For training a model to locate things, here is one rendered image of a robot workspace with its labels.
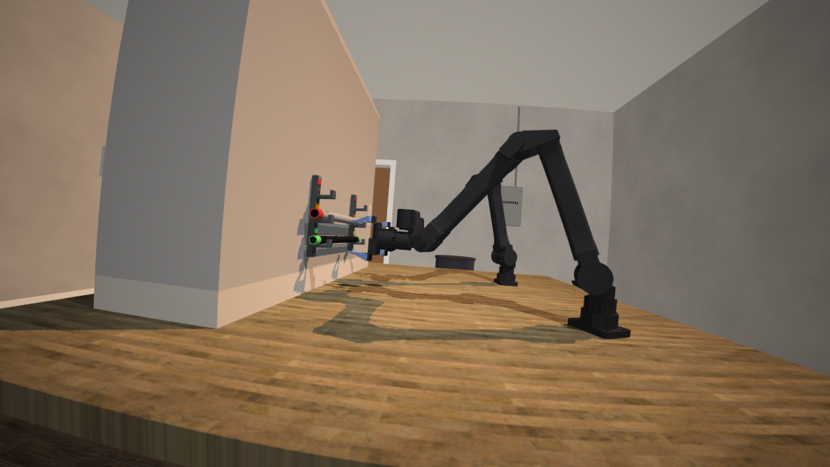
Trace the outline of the beige bar with red ends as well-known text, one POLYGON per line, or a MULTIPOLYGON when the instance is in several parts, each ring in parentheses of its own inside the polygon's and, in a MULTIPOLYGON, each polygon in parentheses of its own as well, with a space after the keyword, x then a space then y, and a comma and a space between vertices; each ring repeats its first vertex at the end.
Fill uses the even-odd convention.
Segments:
POLYGON ((341 222, 342 224, 354 224, 354 225, 362 225, 362 222, 350 222, 355 221, 355 217, 349 217, 346 215, 338 215, 338 213, 333 213, 330 211, 324 211, 320 209, 311 209, 309 211, 309 216, 314 219, 328 219, 328 215, 334 215, 334 222, 341 222))

